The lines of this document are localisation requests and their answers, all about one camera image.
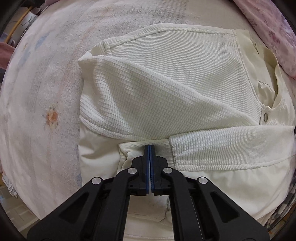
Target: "pink blanket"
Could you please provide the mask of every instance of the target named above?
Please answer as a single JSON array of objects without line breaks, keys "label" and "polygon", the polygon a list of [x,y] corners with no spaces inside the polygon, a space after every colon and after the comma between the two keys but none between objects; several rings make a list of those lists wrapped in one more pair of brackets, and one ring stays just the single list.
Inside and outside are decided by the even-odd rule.
[{"label": "pink blanket", "polygon": [[283,70],[296,79],[296,36],[270,0],[233,0],[259,37],[276,55]]},{"label": "pink blanket", "polygon": [[10,45],[0,42],[0,68],[6,69],[15,49]]}]

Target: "white garment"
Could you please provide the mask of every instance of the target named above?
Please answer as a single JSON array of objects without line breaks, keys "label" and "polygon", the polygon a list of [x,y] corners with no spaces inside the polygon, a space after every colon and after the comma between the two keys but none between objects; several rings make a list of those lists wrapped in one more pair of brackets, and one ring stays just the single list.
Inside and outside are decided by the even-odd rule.
[{"label": "white garment", "polygon": [[[101,167],[118,163],[118,154],[100,164],[89,158],[99,134],[117,139],[112,150],[118,139],[138,141],[120,144],[118,171],[155,144],[170,166],[209,177],[261,223],[284,200],[295,169],[295,111],[274,54],[255,46],[248,31],[152,25],[101,41],[79,65],[83,182],[108,176]],[[170,225],[166,197],[139,200],[129,218],[143,228]],[[134,232],[128,225],[126,234]]]}]

